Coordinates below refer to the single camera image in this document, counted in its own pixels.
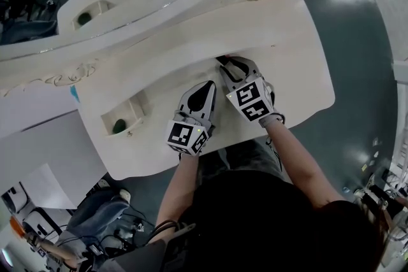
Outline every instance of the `white vanity table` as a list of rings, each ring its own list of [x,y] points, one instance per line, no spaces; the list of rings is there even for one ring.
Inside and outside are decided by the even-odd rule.
[[[262,0],[211,11],[143,40],[76,85],[82,120],[113,178],[152,175],[178,164],[177,153],[164,143],[167,121],[183,93],[205,80],[217,85],[217,128],[204,154],[265,135],[225,97],[213,58],[230,53],[252,59],[275,86],[288,127],[334,103],[324,52],[303,1]],[[107,137],[101,116],[135,94],[144,123],[131,137]]]
[[[96,1],[114,6],[73,29],[73,19]],[[303,0],[70,0],[58,21],[59,36],[0,48],[0,90],[9,94],[33,80],[75,85],[84,125],[116,179],[178,163],[164,143],[164,129],[182,94],[204,80],[217,85],[217,128],[203,153],[265,134],[227,103],[214,57],[254,60],[275,86],[276,107],[288,127],[335,100]],[[134,98],[142,106],[143,124],[131,137],[109,136],[104,117],[117,117],[118,108],[131,108]]]

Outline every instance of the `shoe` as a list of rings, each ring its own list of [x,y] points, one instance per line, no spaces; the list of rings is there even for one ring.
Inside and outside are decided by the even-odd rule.
[[[98,186],[101,188],[110,187],[109,183],[105,179],[100,179],[100,181],[98,181]]]
[[[365,195],[365,191],[363,189],[358,189],[354,192],[354,196],[360,199],[362,199],[364,195]]]
[[[375,178],[375,174],[372,174],[372,175],[370,176],[370,178],[368,179],[367,185],[365,186],[366,189],[370,189],[371,186],[374,186],[374,185],[375,185],[375,180],[374,180],[374,178]]]
[[[130,204],[130,193],[126,189],[121,189],[119,196],[123,198],[128,204]]]

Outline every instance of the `teal floor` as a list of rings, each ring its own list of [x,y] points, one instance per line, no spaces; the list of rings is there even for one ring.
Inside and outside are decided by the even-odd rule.
[[[323,44],[336,100],[291,130],[339,192],[343,187],[354,190],[373,171],[387,168],[393,153],[397,85],[390,44],[373,0],[306,0],[306,4]],[[363,171],[372,160],[374,165]],[[127,188],[132,205],[154,222],[174,169],[110,182]],[[353,199],[351,192],[345,196]]]

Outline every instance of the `black and white marker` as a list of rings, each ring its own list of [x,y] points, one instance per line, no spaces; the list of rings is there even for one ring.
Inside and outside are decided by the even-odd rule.
[[[200,83],[183,94],[173,120],[168,122],[166,143],[174,151],[198,155],[214,126],[216,87],[213,81]]]
[[[247,121],[258,121],[273,113],[275,96],[272,86],[265,82],[252,60],[243,57],[221,57],[218,60],[223,64],[220,74],[229,90],[227,98]],[[241,70],[242,77],[233,76],[227,69],[229,66]]]

